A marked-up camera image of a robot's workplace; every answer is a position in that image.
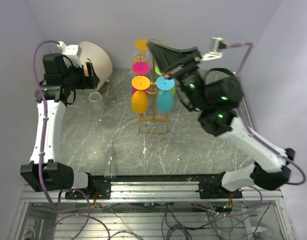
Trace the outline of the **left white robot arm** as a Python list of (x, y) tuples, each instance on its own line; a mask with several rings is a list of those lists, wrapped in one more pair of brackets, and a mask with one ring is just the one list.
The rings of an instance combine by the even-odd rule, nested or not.
[(75, 65), (62, 53), (43, 56), (45, 74), (35, 91), (38, 124), (32, 155), (20, 167), (20, 175), (35, 192), (70, 189), (74, 185), (73, 169), (60, 162), (63, 117), (70, 95), (77, 90), (95, 89), (100, 82), (91, 58)]

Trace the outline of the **pink plastic wine glass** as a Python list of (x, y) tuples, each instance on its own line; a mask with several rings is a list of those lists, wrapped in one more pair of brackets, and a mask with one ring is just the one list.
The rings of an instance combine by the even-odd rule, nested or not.
[(146, 62), (136, 62), (133, 64), (132, 70), (136, 74), (131, 80), (132, 93), (143, 91), (148, 96), (151, 81), (146, 74), (150, 71), (150, 66)]

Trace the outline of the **clear wine glass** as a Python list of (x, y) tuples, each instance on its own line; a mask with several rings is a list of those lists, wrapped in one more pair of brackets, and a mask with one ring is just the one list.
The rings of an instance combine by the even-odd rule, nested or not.
[(104, 162), (104, 177), (115, 179), (117, 176), (117, 163), (115, 147), (112, 140), (109, 141), (106, 149), (106, 158)]
[(132, 54), (133, 63), (148, 62), (149, 54), (146, 51), (137, 50)]
[(89, 103), (90, 105), (95, 109), (95, 110), (100, 110), (104, 106), (104, 99), (98, 91), (94, 91), (89, 94), (88, 96)]

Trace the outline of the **yellow wine glass front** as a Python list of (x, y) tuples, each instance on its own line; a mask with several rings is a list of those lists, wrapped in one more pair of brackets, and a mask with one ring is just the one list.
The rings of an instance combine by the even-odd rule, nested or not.
[(147, 43), (148, 43), (148, 40), (146, 40), (146, 39), (139, 39), (139, 40), (137, 40), (134, 43), (136, 51), (145, 51), (145, 52), (148, 53), (149, 49), (148, 49)]

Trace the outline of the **yellow wine glass back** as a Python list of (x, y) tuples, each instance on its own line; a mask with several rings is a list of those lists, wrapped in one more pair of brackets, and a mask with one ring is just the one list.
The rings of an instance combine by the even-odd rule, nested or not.
[(139, 75), (132, 79), (131, 85), (136, 89), (131, 97), (131, 110), (137, 114), (143, 114), (149, 105), (147, 91), (151, 86), (151, 81), (146, 76)]

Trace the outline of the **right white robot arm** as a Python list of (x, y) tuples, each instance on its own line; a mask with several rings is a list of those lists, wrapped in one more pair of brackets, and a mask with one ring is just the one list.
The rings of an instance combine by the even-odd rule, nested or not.
[(212, 83), (206, 83), (199, 73), (200, 62), (219, 59), (224, 50), (240, 46), (216, 37), (211, 50), (203, 55), (196, 47), (176, 49), (152, 41), (147, 43), (163, 77), (177, 80), (179, 92), (185, 94), (182, 104), (191, 112), (200, 112), (198, 122), (203, 130), (232, 143), (253, 159), (252, 164), (222, 175), (213, 189), (220, 198), (242, 187), (255, 185), (273, 191), (288, 184), (291, 176), (288, 164), (295, 155), (293, 149), (283, 149), (267, 141), (240, 116), (243, 91), (236, 73), (219, 68), (225, 78)]

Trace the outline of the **yellow wine glass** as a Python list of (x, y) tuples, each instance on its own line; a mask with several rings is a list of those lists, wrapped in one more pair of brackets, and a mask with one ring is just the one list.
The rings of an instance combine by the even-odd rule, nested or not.
[(136, 89), (131, 97), (131, 110), (137, 114), (143, 114), (149, 105), (147, 91), (151, 86), (151, 81), (146, 76), (139, 75), (132, 79), (131, 85)]
[(134, 43), (136, 51), (145, 51), (145, 52), (148, 53), (149, 49), (148, 49), (147, 43), (148, 43), (148, 40), (146, 40), (146, 39), (139, 39), (139, 40), (137, 40)]

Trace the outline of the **green plastic wine glass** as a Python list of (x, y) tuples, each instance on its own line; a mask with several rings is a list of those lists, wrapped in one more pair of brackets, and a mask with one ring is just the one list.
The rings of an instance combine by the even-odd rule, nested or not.
[(174, 95), (175, 91), (176, 91), (176, 89), (175, 89), (175, 81), (165, 79), (157, 65), (155, 66), (155, 73), (157, 75), (159, 75), (159, 77), (156, 80), (156, 86), (159, 89), (164, 90), (164, 91), (165, 91), (165, 86), (167, 86), (167, 88), (171, 92), (171, 94)]

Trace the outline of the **blue plastic wine glass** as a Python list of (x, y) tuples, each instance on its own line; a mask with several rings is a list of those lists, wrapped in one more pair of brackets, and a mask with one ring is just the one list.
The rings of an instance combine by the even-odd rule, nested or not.
[(160, 76), (156, 80), (156, 86), (160, 90), (156, 96), (156, 108), (160, 112), (169, 112), (174, 106), (174, 95), (171, 89), (175, 87), (175, 81)]

